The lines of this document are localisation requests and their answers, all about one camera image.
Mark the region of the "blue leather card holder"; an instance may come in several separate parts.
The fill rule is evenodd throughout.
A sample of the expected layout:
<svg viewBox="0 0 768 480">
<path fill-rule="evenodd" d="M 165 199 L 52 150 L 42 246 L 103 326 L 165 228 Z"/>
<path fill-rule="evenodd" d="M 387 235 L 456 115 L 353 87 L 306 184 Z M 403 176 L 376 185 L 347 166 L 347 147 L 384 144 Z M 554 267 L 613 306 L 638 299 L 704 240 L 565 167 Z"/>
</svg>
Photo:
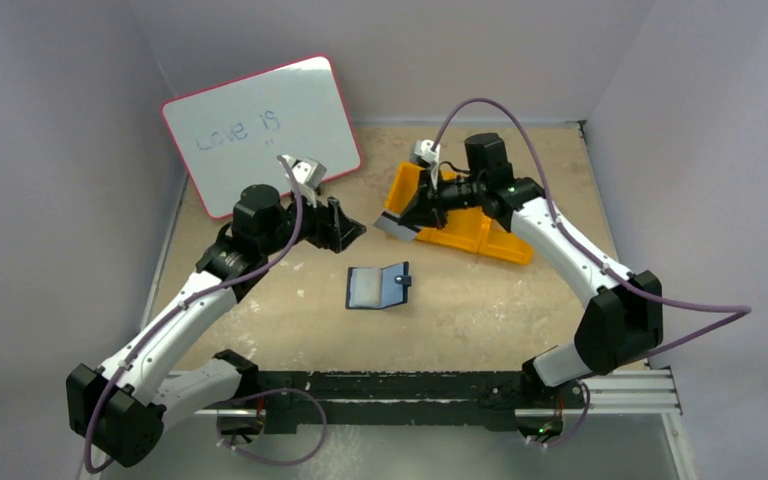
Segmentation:
<svg viewBox="0 0 768 480">
<path fill-rule="evenodd" d="M 349 267 L 345 308 L 383 310 L 406 304 L 412 286 L 410 263 L 396 263 L 383 268 Z"/>
</svg>

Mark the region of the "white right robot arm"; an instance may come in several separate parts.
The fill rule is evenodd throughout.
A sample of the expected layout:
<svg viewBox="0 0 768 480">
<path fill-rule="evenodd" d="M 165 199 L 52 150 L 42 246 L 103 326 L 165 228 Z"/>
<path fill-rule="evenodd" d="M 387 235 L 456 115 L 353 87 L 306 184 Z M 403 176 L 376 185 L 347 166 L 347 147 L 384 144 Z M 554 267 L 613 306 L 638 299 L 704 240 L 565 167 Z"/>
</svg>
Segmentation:
<svg viewBox="0 0 768 480">
<path fill-rule="evenodd" d="M 633 362 L 663 340 L 662 292 L 651 272 L 633 273 L 599 250 L 558 211 L 534 179 L 515 176 L 496 133 L 465 142 L 468 172 L 446 180 L 439 149 L 419 140 L 410 161 L 419 167 L 417 190 L 395 216 L 402 229 L 441 229 L 454 210 L 478 207 L 506 232 L 530 245 L 566 281 L 584 307 L 573 339 L 522 367 L 522 388 L 544 392 Z"/>
</svg>

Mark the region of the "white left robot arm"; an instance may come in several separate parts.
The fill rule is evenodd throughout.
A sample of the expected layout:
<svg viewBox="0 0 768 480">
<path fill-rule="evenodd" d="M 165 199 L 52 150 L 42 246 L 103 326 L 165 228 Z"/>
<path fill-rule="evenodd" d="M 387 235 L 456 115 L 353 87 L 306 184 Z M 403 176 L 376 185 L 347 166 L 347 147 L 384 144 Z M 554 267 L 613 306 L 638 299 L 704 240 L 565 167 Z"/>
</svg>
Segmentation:
<svg viewBox="0 0 768 480">
<path fill-rule="evenodd" d="M 298 242 L 340 253 L 366 231 L 334 197 L 320 202 L 294 193 L 292 199 L 283 206 L 278 191 L 268 185 L 243 190 L 231 221 L 162 313 L 101 365 L 80 364 L 69 374 L 69 423 L 85 439 L 88 473 L 97 474 L 114 462 L 136 465 L 156 446 L 165 427 L 204 406 L 295 394 L 288 384 L 269 388 L 256 365 L 230 350 L 176 382 L 167 377 L 206 329 Z"/>
</svg>

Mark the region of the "silver credit card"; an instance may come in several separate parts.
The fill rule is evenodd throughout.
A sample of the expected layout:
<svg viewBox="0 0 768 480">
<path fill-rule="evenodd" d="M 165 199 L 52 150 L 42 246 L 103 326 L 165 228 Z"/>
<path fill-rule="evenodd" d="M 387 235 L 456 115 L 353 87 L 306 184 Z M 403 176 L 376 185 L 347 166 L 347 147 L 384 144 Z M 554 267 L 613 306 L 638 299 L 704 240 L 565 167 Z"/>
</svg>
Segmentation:
<svg viewBox="0 0 768 480">
<path fill-rule="evenodd" d="M 382 232 L 405 242 L 412 242 L 421 232 L 421 227 L 415 225 L 402 225 L 400 217 L 388 210 L 384 210 L 374 222 L 374 226 Z"/>
</svg>

